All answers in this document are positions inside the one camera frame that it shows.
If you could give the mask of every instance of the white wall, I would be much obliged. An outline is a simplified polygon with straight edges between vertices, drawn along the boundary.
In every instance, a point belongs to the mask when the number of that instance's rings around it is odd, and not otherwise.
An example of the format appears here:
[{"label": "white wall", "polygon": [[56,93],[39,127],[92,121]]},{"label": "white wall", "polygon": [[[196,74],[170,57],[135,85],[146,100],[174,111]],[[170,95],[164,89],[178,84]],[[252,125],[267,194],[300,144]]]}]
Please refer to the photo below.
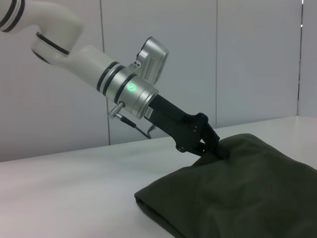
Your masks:
[{"label": "white wall", "polygon": [[[75,50],[102,50],[99,0],[50,0],[86,23]],[[106,100],[72,74],[41,62],[30,45],[36,27],[0,34],[0,161],[108,144]]]},{"label": "white wall", "polygon": [[301,6],[218,0],[218,127],[297,114]]},{"label": "white wall", "polygon": [[299,115],[317,117],[317,1],[304,1]]},{"label": "white wall", "polygon": [[[215,126],[216,0],[102,0],[102,9],[106,54],[129,65],[154,36],[170,50],[160,94],[189,114],[204,112]],[[117,120],[109,124],[111,144],[145,139]]]}]

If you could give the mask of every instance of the vent slot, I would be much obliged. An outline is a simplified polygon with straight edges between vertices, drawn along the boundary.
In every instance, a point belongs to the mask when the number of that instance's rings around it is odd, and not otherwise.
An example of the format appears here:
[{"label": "vent slot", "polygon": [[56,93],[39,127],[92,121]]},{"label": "vent slot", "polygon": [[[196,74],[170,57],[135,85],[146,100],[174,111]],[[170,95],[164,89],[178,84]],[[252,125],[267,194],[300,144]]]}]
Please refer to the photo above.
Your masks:
[{"label": "vent slot", "polygon": [[155,62],[154,59],[150,59],[147,71],[145,72],[145,75],[144,75],[145,80],[149,80],[149,77],[150,77],[152,69],[153,69],[154,62]]}]

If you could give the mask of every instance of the dark green cloth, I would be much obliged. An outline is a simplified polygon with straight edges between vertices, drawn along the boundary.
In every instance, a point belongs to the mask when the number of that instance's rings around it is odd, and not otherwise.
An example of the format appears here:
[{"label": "dark green cloth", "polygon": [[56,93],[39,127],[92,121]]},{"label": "dark green cloth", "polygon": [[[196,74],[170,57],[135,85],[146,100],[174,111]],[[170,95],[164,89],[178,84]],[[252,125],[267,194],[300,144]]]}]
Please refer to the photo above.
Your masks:
[{"label": "dark green cloth", "polygon": [[229,160],[206,154],[137,192],[144,213],[176,238],[317,238],[316,170],[250,134],[221,143]]}]

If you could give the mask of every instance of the panel seam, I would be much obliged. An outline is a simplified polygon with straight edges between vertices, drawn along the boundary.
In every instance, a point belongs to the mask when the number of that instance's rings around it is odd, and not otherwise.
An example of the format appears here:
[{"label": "panel seam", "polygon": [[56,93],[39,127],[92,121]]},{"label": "panel seam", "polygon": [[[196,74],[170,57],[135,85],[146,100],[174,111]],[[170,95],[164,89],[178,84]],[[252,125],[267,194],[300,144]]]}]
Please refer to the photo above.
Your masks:
[{"label": "panel seam", "polygon": [[[104,19],[103,19],[103,8],[102,8],[102,0],[99,0],[100,3],[100,19],[101,19],[101,33],[102,33],[102,40],[103,40],[103,52],[105,52],[105,35],[104,35]],[[110,137],[110,120],[108,118],[108,114],[109,114],[109,101],[108,98],[106,97],[106,112],[107,112],[107,125],[108,125],[108,141],[109,141],[109,145],[111,145],[111,137]]]}]

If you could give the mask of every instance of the black ring band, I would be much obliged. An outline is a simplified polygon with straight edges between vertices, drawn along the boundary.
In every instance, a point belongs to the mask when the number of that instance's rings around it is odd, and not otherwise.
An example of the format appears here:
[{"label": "black ring band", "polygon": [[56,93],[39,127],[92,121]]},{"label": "black ring band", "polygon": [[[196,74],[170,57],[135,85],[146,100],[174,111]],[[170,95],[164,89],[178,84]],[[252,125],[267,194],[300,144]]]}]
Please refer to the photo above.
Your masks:
[{"label": "black ring band", "polygon": [[40,32],[36,33],[36,36],[42,41],[44,41],[45,43],[47,43],[48,45],[52,46],[54,49],[58,50],[59,52],[62,52],[65,55],[69,55],[69,51],[63,49],[62,47],[58,46],[54,42],[50,41],[48,38],[43,36]]},{"label": "black ring band", "polygon": [[107,82],[105,84],[105,87],[103,89],[103,95],[106,95],[107,89],[109,87],[109,85],[111,84],[113,78],[116,76],[117,73],[119,73],[120,70],[124,69],[125,67],[123,65],[119,66],[118,68],[116,68],[111,75],[109,76],[109,78],[107,79]]},{"label": "black ring band", "polygon": [[103,83],[103,81],[104,81],[104,79],[105,79],[105,76],[109,73],[109,71],[115,66],[115,65],[117,65],[117,64],[119,64],[118,62],[113,62],[113,63],[111,63],[106,69],[105,69],[105,71],[102,73],[102,75],[101,75],[101,77],[100,77],[100,79],[99,79],[99,81],[98,81],[98,84],[97,84],[97,90],[98,90],[98,92],[100,92],[100,87],[101,87],[101,84]]},{"label": "black ring band", "polygon": [[12,16],[12,13],[14,12],[16,1],[17,0],[12,0],[11,6],[9,7],[8,12],[6,13],[2,21],[0,22],[0,27],[3,27],[6,24],[6,22],[9,21],[10,17]]},{"label": "black ring band", "polygon": [[49,63],[51,64],[50,62],[48,62],[46,59],[44,59],[42,56],[40,56],[38,53],[36,53],[34,50],[32,50],[33,53],[40,59],[40,60],[43,60],[45,63]]},{"label": "black ring band", "polygon": [[119,90],[117,91],[117,94],[115,95],[115,98],[114,98],[114,103],[118,104],[118,100],[119,100],[119,97],[123,91],[123,89],[125,88],[125,86],[128,84],[128,82],[130,82],[130,80],[132,78],[134,78],[135,76],[137,76],[135,73],[131,74],[129,77],[126,78],[126,80],[121,84]]},{"label": "black ring band", "polygon": [[20,9],[18,11],[18,14],[17,16],[15,17],[15,20],[12,22],[12,24],[6,28],[3,32],[10,32],[15,26],[16,24],[18,24],[19,20],[21,19],[21,16],[24,12],[24,8],[25,8],[25,0],[22,0],[21,1],[21,6],[20,6]]}]

